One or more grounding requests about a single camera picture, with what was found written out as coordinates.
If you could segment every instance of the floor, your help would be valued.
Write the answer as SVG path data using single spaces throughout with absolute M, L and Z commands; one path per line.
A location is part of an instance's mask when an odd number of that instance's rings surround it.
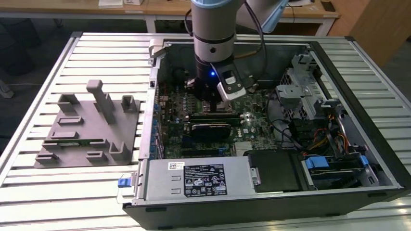
M 11 77 L 0 69 L 1 80 L 12 85 L 15 96 L 11 99 L 0 97 L 0 154 L 31 106 L 32 100 L 52 69 L 59 54 L 64 48 L 72 31 L 87 32 L 128 32 L 147 33 L 146 23 L 142 20 L 63 20 L 63 27 L 56 28 L 52 19 L 34 19 L 43 44 L 28 50 L 35 61 L 36 69 L 18 77 Z M 158 21 L 159 33 L 184 33 L 186 29 L 179 22 Z M 254 33 L 239 27 L 240 34 Z M 411 100 L 411 42 L 406 42 L 396 55 L 383 67 L 387 76 Z

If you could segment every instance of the metal bracket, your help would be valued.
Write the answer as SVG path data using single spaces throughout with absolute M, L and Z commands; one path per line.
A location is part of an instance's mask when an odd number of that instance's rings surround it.
M 308 87 L 303 88 L 299 85 L 278 85 L 275 91 L 279 101 L 287 109 L 295 108 L 302 98 L 312 95 Z
M 262 184 L 262 180 L 260 180 L 260 177 L 259 177 L 258 168 L 252 167 L 250 170 L 251 170 L 252 184 L 254 185 L 260 185 Z
M 164 44 L 164 40 L 160 38 L 155 38 L 150 40 L 148 44 L 148 54 L 150 54 L 150 59 L 148 59 L 148 64 L 151 66 L 155 66 L 155 61 L 156 58 L 166 53 L 166 47 L 170 47 L 171 44 Z

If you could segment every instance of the desk leg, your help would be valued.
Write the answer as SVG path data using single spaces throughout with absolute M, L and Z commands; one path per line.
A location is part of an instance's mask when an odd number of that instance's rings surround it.
M 13 91 L 8 88 L 1 79 L 0 79 L 0 95 L 4 98 L 12 98 L 12 96 L 15 95 Z
M 147 25 L 147 32 L 155 33 L 155 15 L 146 15 L 144 17 L 146 25 Z
M 323 23 L 320 24 L 320 27 L 316 31 L 315 36 L 327 36 L 328 35 L 334 21 L 335 21 L 335 18 L 327 18 L 327 19 L 323 20 Z
M 54 20 L 54 23 L 56 24 L 56 27 L 62 28 L 63 27 L 63 19 L 54 18 L 52 20 Z

